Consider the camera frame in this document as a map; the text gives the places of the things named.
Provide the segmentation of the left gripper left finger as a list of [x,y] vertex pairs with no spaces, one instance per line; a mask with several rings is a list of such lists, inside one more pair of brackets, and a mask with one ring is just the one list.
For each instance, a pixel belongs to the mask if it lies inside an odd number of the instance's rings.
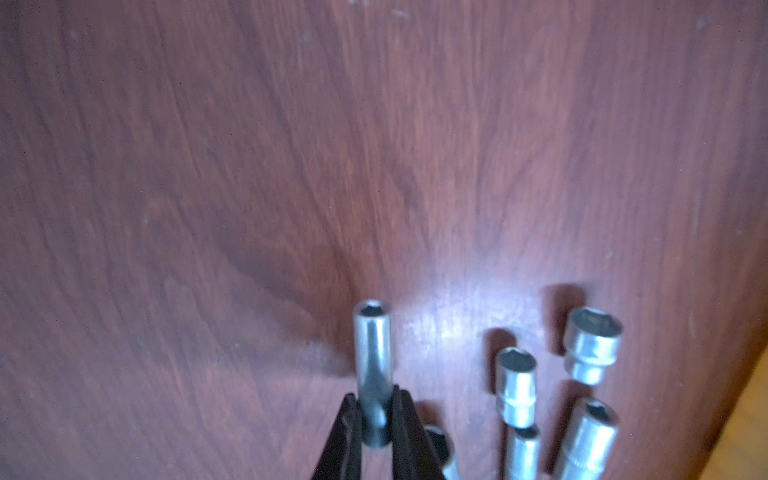
[[315,467],[312,480],[360,480],[362,410],[353,393],[346,394]]

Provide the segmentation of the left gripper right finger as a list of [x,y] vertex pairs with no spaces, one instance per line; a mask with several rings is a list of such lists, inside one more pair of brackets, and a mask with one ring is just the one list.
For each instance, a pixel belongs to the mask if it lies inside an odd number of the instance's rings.
[[432,441],[420,421],[410,392],[394,387],[391,407],[394,480],[444,480]]

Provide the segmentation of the short silver socket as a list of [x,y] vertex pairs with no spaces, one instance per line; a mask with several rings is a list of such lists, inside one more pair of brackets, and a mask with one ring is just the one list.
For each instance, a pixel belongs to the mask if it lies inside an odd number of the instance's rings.
[[500,350],[495,357],[496,408],[503,421],[526,429],[535,423],[537,361],[518,347]]
[[623,334],[623,324],[605,311],[586,306],[571,309],[563,337],[566,372],[582,384],[600,384],[618,358]]

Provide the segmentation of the slim silver socket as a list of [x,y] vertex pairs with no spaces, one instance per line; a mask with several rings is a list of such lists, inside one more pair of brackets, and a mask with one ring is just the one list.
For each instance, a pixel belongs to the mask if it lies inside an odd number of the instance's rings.
[[353,309],[358,402],[362,411],[362,440],[371,448],[391,440],[394,391],[390,308],[367,299]]

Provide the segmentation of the yellow plastic tray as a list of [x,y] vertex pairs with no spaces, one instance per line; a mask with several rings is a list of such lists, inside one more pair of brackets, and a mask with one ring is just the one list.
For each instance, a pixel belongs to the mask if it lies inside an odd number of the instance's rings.
[[767,480],[767,395],[767,350],[764,350],[700,479]]

